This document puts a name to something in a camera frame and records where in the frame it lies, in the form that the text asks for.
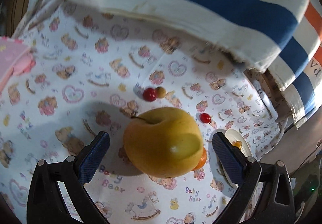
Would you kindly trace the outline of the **large yellow apple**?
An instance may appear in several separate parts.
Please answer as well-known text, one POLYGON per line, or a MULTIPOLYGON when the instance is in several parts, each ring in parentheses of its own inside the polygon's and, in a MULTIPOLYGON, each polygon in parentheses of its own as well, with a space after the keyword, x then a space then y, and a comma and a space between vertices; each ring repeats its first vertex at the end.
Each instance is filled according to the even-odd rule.
POLYGON ((129 161, 157 178, 175 178, 192 171, 204 153, 201 131, 186 111, 161 107, 131 119, 123 134, 129 161))

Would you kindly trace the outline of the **white plastic device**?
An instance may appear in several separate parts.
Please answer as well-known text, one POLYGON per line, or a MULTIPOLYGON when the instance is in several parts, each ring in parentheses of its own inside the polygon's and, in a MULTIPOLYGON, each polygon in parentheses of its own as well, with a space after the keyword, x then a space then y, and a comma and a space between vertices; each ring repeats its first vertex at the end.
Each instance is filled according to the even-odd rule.
POLYGON ((265 104, 267 110, 269 111, 271 117, 274 120, 277 120, 278 118, 278 113, 276 112, 272 102, 270 101, 269 97, 267 94, 261 89, 261 85, 258 80, 254 80, 253 82, 254 88, 257 90, 258 95, 260 96, 262 102, 265 104))

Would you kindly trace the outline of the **striped Paris fabric curtain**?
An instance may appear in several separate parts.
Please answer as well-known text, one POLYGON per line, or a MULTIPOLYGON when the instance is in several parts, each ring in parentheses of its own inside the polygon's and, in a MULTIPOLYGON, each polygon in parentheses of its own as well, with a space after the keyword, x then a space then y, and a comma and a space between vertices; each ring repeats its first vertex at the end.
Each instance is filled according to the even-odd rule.
POLYGON ((69 1, 184 31, 269 72, 296 126, 321 107, 319 0, 69 1))

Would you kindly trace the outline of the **red cherry tomato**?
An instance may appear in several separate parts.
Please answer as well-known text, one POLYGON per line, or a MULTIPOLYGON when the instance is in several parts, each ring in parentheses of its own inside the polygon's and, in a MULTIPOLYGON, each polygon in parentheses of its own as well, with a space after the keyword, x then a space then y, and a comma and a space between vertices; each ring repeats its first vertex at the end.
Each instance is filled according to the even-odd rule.
POLYGON ((146 88, 142 94, 142 98, 146 102, 154 102, 157 99, 157 92, 154 88, 146 88))
POLYGON ((212 118, 209 114, 207 113, 201 113, 200 114, 200 120, 204 123, 204 124, 210 124, 212 121, 212 118))

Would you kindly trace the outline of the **small orange mandarin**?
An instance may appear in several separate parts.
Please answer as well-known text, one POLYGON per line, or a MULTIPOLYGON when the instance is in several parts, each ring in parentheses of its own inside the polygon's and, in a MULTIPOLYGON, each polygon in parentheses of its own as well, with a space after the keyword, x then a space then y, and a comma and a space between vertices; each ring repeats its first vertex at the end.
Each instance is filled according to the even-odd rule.
POLYGON ((201 158, 200 158, 198 164, 196 165, 196 167, 194 167, 192 169, 192 171, 196 171, 196 170, 202 168, 205 165, 206 161, 207 161, 207 152, 206 152, 206 149, 203 148, 201 158))

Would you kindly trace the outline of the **small tan longan far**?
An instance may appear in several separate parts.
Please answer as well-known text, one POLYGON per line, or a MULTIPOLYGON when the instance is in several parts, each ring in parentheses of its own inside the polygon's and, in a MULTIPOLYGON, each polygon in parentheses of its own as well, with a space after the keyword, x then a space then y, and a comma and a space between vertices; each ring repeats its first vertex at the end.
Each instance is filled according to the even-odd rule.
POLYGON ((157 87, 157 88, 155 88, 155 92, 156 92, 156 96, 157 96, 158 99, 165 98, 165 96, 167 94, 166 89, 163 88, 163 87, 157 87))

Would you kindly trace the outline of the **cream ceramic plate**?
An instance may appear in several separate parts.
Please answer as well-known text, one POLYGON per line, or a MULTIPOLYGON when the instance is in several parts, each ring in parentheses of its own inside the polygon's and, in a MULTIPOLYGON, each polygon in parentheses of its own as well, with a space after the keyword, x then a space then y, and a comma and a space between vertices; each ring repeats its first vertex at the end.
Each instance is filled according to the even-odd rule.
POLYGON ((239 132, 228 129, 224 133, 217 131, 213 135, 212 147, 228 182, 237 189, 244 182, 246 158, 253 156, 247 142, 239 132))

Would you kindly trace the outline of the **baby bear print cloth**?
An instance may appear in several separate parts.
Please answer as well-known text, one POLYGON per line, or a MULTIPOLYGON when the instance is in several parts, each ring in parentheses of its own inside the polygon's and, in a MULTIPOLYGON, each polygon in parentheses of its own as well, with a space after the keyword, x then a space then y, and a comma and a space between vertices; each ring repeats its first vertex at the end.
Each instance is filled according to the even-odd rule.
POLYGON ((86 188, 111 223, 211 223, 234 194, 219 172, 213 133, 236 130, 257 159, 281 138, 244 74, 206 42, 67 0, 40 0, 15 35, 36 49, 32 70, 1 94, 1 194, 22 223, 37 162, 75 155, 101 131, 110 150, 86 188), (149 87, 165 88, 165 98, 143 100, 149 87), (207 152, 202 168, 157 178, 130 163, 123 134, 131 117, 160 107, 195 119, 207 152))

